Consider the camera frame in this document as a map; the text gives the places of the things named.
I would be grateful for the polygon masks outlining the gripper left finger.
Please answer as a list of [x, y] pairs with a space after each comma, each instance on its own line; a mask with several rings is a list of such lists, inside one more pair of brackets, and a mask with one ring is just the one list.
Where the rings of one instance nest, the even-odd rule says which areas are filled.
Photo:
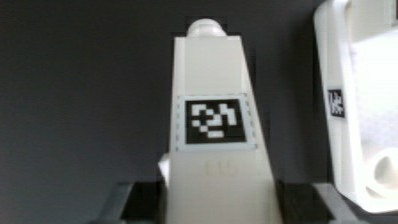
[[129, 203], [134, 184], [118, 183], [106, 201], [95, 224], [127, 224], [123, 212]]

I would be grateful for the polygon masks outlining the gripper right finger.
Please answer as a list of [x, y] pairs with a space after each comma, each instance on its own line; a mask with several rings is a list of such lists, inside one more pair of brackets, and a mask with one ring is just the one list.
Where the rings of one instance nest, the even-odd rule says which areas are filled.
[[333, 184], [315, 183], [314, 187], [333, 215], [328, 224], [363, 224]]

